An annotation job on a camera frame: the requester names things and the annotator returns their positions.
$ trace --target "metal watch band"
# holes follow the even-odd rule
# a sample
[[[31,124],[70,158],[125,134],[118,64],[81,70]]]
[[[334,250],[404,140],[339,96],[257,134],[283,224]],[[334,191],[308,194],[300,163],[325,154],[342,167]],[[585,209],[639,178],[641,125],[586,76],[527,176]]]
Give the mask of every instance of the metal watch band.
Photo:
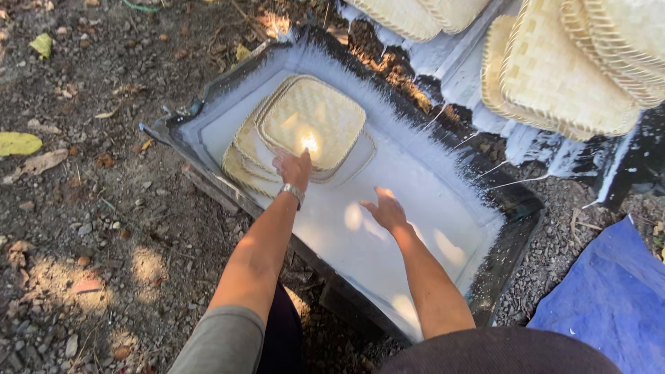
[[[298,199],[298,210],[300,210],[300,208],[303,206],[303,202],[305,202],[305,194],[291,183],[284,184],[280,192],[282,191],[288,192],[295,196],[296,199]]]

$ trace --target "forearm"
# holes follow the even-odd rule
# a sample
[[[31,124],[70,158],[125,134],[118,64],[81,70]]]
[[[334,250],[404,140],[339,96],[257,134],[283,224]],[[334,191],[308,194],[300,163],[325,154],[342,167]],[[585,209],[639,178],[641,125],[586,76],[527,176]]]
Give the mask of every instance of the forearm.
[[[267,323],[298,200],[278,195],[233,250],[208,309],[243,305]]]
[[[425,339],[475,327],[460,291],[411,225],[392,233],[400,246],[409,290]]]

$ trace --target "dirt ground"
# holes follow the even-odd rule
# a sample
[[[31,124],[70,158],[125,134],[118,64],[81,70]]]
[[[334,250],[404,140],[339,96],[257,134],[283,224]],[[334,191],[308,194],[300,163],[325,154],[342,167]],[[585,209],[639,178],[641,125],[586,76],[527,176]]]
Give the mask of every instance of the dirt ground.
[[[36,134],[36,154],[68,152],[41,175],[0,185],[0,373],[165,373],[251,218],[198,191],[182,159],[146,143],[138,123],[162,116],[162,105],[189,104],[237,63],[240,44],[255,48],[288,19],[348,29],[324,1],[238,0],[240,11],[229,0],[137,4],[159,11],[108,0],[0,0],[0,131]],[[53,38],[47,60],[29,47],[43,32]],[[382,54],[372,32],[355,22],[350,50],[430,110],[404,55]],[[501,141],[479,138],[479,150],[500,162]],[[0,174],[26,159],[0,158]],[[506,169],[522,178],[541,172]],[[660,255],[665,238],[653,229],[665,198],[631,196],[615,213],[593,206],[571,224],[594,198],[588,188],[555,178],[529,186],[547,205],[545,219],[497,324],[525,325],[599,228],[627,212]],[[402,349],[390,338],[365,340],[320,306],[323,280],[293,252],[281,279],[301,300],[310,372],[371,372]]]

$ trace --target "hand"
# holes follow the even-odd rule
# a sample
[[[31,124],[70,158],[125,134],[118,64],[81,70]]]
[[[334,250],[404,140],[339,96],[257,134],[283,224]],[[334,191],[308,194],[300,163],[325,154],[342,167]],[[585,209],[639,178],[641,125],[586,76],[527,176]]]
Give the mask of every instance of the hand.
[[[376,223],[388,230],[393,236],[395,236],[395,231],[400,228],[411,228],[411,225],[406,221],[402,205],[395,199],[392,191],[381,187],[374,187],[374,191],[378,196],[378,206],[372,202],[360,202],[360,205],[372,214]]]
[[[305,148],[300,157],[286,152],[277,152],[277,157],[273,160],[273,166],[277,169],[277,173],[282,177],[285,184],[290,183],[302,193],[305,193],[312,172],[312,159],[309,156],[309,149]]]

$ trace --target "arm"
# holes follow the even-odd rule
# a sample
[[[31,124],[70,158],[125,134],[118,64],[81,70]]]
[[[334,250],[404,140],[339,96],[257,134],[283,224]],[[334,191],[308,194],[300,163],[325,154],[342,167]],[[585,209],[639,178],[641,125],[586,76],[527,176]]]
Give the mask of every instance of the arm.
[[[464,297],[439,262],[406,221],[404,209],[390,190],[376,187],[378,206],[361,202],[400,246],[406,279],[425,339],[473,329],[475,323]]]
[[[307,149],[300,158],[282,154],[273,165],[284,183],[305,192],[312,167]],[[256,312],[263,323],[267,323],[297,208],[298,199],[282,192],[254,222],[233,250],[208,310],[222,305],[241,305]]]

